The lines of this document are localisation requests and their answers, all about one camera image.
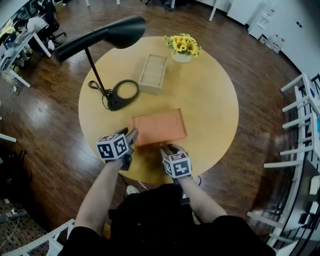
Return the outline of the white office desk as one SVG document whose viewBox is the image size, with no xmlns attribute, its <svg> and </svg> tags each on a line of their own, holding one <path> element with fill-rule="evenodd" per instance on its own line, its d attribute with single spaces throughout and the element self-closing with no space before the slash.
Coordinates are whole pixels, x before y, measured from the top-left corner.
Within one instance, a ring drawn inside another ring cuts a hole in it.
<svg viewBox="0 0 320 256">
<path fill-rule="evenodd" d="M 36 40 L 37 44 L 41 47 L 44 53 L 50 58 L 52 55 L 49 52 L 48 48 L 45 47 L 45 45 L 40 40 L 38 35 L 35 32 L 33 32 L 28 35 L 24 35 L 23 40 L 21 40 L 21 43 L 18 44 L 17 46 L 8 48 L 4 53 L 2 60 L 0 61 L 1 71 L 5 72 L 10 76 L 15 77 L 18 81 L 20 81 L 22 84 L 24 84 L 28 88 L 30 88 L 31 85 L 28 82 L 26 82 L 21 76 L 19 76 L 16 72 L 14 72 L 10 67 L 13 64 L 14 60 L 18 57 L 20 52 L 24 49 L 24 47 L 29 44 L 29 41 L 32 38 Z"/>
</svg>

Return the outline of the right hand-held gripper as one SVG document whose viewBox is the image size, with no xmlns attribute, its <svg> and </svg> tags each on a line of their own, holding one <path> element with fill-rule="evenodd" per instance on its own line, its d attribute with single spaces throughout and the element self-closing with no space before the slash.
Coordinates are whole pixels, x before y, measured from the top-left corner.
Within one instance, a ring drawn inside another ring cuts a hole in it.
<svg viewBox="0 0 320 256">
<path fill-rule="evenodd" d="M 171 178 L 178 179 L 192 176 L 191 160 L 185 149 L 176 144 L 167 144 L 160 148 L 164 171 Z"/>
</svg>

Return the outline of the person's black clothing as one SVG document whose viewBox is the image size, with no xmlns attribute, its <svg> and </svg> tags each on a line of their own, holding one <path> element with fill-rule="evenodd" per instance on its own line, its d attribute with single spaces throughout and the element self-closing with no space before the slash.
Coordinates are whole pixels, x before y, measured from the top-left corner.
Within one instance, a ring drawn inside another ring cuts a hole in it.
<svg viewBox="0 0 320 256">
<path fill-rule="evenodd" d="M 196 224 L 181 199 L 175 184 L 131 194 L 109 211 L 110 239 L 75 227 L 58 256 L 276 256 L 242 218 Z"/>
</svg>

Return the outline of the low white metal rack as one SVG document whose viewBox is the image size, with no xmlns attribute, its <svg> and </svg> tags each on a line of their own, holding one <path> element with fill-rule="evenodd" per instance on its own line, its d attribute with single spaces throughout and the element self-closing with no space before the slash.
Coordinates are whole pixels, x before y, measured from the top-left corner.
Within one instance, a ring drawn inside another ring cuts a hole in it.
<svg viewBox="0 0 320 256">
<path fill-rule="evenodd" d="M 58 237 L 60 236 L 61 232 L 67 230 L 67 238 L 69 238 L 70 233 L 74 228 L 74 223 L 75 219 L 72 218 L 44 236 L 13 251 L 4 253 L 1 256 L 31 256 L 30 252 L 32 250 L 42 246 L 45 243 L 48 243 L 48 251 L 46 256 L 58 256 L 60 251 L 63 249 L 63 245 L 58 242 Z"/>
</svg>

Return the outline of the person's left forearm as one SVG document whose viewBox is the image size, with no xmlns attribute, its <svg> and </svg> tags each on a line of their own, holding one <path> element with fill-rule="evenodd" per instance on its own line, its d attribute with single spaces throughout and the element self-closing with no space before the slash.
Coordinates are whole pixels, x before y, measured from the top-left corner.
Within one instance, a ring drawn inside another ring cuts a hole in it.
<svg viewBox="0 0 320 256">
<path fill-rule="evenodd" d="M 120 159 L 105 164 L 79 208 L 75 227 L 89 228 L 102 236 L 122 165 Z"/>
</svg>

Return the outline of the black office chair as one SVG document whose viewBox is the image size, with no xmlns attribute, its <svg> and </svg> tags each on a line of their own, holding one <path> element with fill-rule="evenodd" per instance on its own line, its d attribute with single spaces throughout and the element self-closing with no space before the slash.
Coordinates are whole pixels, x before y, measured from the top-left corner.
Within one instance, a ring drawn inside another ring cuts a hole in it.
<svg viewBox="0 0 320 256">
<path fill-rule="evenodd" d="M 45 21 L 48 24 L 48 27 L 46 29 L 47 31 L 47 37 L 53 41 L 54 44 L 60 46 L 61 43 L 57 41 L 57 38 L 61 36 L 67 36 L 65 32 L 62 32 L 58 35 L 54 35 L 54 32 L 56 32 L 60 28 L 60 24 L 56 20 L 55 13 L 57 12 L 55 5 L 51 0 L 44 0 L 44 9 L 45 9 Z"/>
</svg>

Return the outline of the patterned floor rug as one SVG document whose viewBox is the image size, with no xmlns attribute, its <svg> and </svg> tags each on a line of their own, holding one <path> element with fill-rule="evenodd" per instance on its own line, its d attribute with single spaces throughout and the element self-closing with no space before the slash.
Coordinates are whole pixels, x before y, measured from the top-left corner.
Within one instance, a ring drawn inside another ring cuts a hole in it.
<svg viewBox="0 0 320 256">
<path fill-rule="evenodd" d="M 5 213 L 11 209 L 16 209 L 18 214 L 7 217 Z M 23 247 L 47 233 L 19 202 L 0 198 L 0 255 Z"/>
</svg>

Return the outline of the white table leg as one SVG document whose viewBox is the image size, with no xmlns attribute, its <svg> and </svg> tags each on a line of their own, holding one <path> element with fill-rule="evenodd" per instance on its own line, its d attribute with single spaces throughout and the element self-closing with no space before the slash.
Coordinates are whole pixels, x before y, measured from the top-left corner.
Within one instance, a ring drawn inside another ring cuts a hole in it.
<svg viewBox="0 0 320 256">
<path fill-rule="evenodd" d="M 219 7 L 221 5 L 221 0 L 215 0 L 215 3 L 214 3 L 214 6 L 213 6 L 213 9 L 212 9 L 212 12 L 210 14 L 210 17 L 209 17 L 209 21 L 211 22 L 213 20 L 213 17 L 215 15 L 215 12 L 217 10 L 217 7 Z"/>
</svg>

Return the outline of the orange rectangular tray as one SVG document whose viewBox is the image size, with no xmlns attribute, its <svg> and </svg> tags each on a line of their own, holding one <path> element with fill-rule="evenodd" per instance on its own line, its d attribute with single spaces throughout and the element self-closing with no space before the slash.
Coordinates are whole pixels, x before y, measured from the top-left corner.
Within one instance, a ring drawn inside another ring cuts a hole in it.
<svg viewBox="0 0 320 256">
<path fill-rule="evenodd" d="M 137 147 L 184 139 L 187 132 L 181 110 L 171 109 L 132 118 L 133 128 L 138 130 Z"/>
</svg>

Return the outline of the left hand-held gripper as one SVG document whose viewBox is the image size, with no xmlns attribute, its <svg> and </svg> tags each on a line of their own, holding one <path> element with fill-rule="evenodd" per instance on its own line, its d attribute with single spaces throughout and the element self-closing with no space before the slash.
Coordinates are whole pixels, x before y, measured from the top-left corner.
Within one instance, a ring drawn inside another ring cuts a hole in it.
<svg viewBox="0 0 320 256">
<path fill-rule="evenodd" d="M 137 128 L 133 129 L 128 134 L 128 127 L 122 128 L 115 132 L 115 134 L 101 137 L 96 142 L 98 154 L 102 160 L 106 162 L 113 160 L 122 160 L 121 171 L 128 171 L 132 162 L 133 146 L 138 138 L 139 131 Z"/>
</svg>

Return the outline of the sunflowers in white pot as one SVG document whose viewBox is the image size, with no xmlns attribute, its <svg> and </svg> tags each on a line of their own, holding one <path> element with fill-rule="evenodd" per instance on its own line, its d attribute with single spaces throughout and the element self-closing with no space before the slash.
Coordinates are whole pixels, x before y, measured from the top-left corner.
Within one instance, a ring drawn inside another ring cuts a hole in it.
<svg viewBox="0 0 320 256">
<path fill-rule="evenodd" d="M 192 58 L 196 58 L 202 47 L 189 34 L 180 33 L 173 36 L 163 36 L 166 46 L 171 50 L 171 58 L 177 63 L 189 63 Z"/>
</svg>

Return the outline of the tall white metal shelf rack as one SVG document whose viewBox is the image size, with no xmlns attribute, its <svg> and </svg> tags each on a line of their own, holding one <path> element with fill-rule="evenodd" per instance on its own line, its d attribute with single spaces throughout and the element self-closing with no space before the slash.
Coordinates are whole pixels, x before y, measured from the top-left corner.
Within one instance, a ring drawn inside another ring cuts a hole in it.
<svg viewBox="0 0 320 256">
<path fill-rule="evenodd" d="M 284 130 L 297 130 L 297 147 L 280 152 L 287 161 L 265 163 L 265 169 L 293 169 L 291 187 L 282 209 L 274 210 L 277 220 L 264 214 L 247 216 L 272 226 L 267 245 L 276 256 L 300 255 L 308 242 L 317 241 L 314 253 L 320 255 L 320 75 L 310 79 L 305 73 L 289 82 L 281 92 L 294 89 L 295 101 L 282 109 L 295 110 L 297 119 L 283 124 Z"/>
</svg>

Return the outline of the person's right forearm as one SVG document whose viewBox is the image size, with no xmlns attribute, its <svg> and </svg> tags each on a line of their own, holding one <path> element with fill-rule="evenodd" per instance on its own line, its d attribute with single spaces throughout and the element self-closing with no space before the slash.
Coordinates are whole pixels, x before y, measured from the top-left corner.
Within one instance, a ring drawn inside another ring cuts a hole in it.
<svg viewBox="0 0 320 256">
<path fill-rule="evenodd" d="M 190 206 L 201 223 L 212 223 L 221 216 L 227 216 L 227 212 L 207 193 L 205 193 L 189 176 L 177 179 L 183 192 L 190 200 Z"/>
</svg>

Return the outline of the white water dispenser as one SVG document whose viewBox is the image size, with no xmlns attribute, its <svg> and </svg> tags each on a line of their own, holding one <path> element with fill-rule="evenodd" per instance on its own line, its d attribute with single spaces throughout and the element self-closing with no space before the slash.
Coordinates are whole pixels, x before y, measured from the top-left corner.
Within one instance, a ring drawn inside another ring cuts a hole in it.
<svg viewBox="0 0 320 256">
<path fill-rule="evenodd" d="M 266 2 L 259 3 L 249 20 L 247 31 L 255 39 L 258 39 L 265 32 L 265 29 L 272 21 L 272 17 L 267 14 L 267 7 L 268 4 Z"/>
</svg>

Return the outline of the light wooden box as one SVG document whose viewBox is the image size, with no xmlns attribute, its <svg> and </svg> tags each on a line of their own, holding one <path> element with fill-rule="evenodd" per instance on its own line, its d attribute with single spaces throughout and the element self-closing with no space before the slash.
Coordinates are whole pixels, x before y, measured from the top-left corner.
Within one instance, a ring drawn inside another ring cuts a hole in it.
<svg viewBox="0 0 320 256">
<path fill-rule="evenodd" d="M 139 90 L 143 93 L 158 95 L 162 91 L 166 67 L 166 56 L 149 54 L 138 81 Z"/>
</svg>

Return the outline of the black desk lamp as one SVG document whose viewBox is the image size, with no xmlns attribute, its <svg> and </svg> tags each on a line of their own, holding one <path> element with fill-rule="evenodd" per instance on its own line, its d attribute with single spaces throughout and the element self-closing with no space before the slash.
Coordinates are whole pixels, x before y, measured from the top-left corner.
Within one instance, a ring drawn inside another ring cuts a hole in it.
<svg viewBox="0 0 320 256">
<path fill-rule="evenodd" d="M 118 82 L 113 89 L 105 89 L 95 63 L 93 62 L 89 47 L 100 41 L 105 41 L 116 49 L 126 49 L 142 38 L 145 30 L 145 19 L 141 16 L 133 15 L 92 30 L 76 39 L 62 44 L 53 52 L 57 61 L 61 63 L 75 54 L 85 51 L 90 66 L 97 79 L 97 81 L 90 81 L 88 85 L 96 84 L 94 89 L 99 90 L 102 93 L 102 98 L 107 101 L 107 104 L 103 105 L 106 109 L 110 111 L 118 111 L 130 105 L 138 97 L 140 92 L 139 85 L 134 80 L 125 79 Z M 130 98 L 122 98 L 118 95 L 119 87 L 125 83 L 131 83 L 136 87 L 136 93 Z"/>
</svg>

